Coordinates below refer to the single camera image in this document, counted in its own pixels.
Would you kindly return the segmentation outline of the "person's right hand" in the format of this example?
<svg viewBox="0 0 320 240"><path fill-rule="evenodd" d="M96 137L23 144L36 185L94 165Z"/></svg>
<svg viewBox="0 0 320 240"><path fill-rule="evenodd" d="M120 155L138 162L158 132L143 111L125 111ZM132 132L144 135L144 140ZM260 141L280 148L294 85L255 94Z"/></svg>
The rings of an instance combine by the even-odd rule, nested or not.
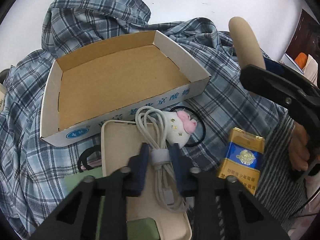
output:
<svg viewBox="0 0 320 240"><path fill-rule="evenodd" d="M291 140L288 147L289 160L294 170L306 171L308 169L308 160L310 159L310 153L307 148L308 142L309 135L305 128L295 122L295 127L292 130Z"/></svg>

